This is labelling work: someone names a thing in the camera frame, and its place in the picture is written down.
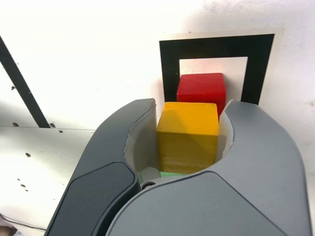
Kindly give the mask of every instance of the red block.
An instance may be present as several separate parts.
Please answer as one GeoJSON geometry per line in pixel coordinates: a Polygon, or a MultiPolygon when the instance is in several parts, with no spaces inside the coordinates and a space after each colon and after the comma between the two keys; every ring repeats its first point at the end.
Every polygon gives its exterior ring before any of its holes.
{"type": "Polygon", "coordinates": [[[222,73],[181,76],[177,89],[178,102],[215,103],[220,116],[225,107],[225,97],[222,73]]]}

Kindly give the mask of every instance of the black stripe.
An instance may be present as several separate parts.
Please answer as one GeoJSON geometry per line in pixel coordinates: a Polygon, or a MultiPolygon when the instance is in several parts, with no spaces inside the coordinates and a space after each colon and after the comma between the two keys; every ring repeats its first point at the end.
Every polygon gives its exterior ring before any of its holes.
{"type": "Polygon", "coordinates": [[[0,36],[0,61],[5,68],[8,76],[13,82],[15,88],[19,92],[21,98],[23,99],[25,105],[33,116],[35,122],[40,128],[50,128],[44,114],[40,110],[29,86],[25,82],[19,68],[15,64],[10,52],[8,51],[4,41],[0,36]]]}
{"type": "Polygon", "coordinates": [[[243,102],[258,104],[274,34],[160,41],[166,102],[176,101],[180,59],[248,57],[243,102]]]}

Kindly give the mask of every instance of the black square frame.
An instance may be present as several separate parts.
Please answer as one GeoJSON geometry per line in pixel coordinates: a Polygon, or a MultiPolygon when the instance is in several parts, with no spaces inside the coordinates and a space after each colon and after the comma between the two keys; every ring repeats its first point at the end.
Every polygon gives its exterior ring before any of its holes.
{"type": "Polygon", "coordinates": [[[160,41],[164,98],[176,101],[179,60],[248,57],[241,101],[258,104],[274,34],[160,41]]]}

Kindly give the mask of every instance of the yellow block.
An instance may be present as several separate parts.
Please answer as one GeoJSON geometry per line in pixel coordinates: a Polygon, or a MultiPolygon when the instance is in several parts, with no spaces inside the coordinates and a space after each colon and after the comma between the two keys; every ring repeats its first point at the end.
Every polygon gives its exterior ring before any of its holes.
{"type": "Polygon", "coordinates": [[[191,174],[215,162],[216,104],[166,102],[157,126],[161,171],[191,174]]]}

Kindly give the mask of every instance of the wooden block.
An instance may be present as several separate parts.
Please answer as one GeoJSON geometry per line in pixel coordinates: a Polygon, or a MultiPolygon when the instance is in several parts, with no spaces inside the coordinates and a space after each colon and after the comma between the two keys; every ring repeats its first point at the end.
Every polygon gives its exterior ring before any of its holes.
{"type": "Polygon", "coordinates": [[[161,171],[191,174],[215,162],[217,106],[166,102],[157,126],[161,171]]]}
{"type": "Polygon", "coordinates": [[[218,117],[225,107],[226,89],[222,73],[182,75],[177,89],[178,102],[215,103],[218,117]]]}

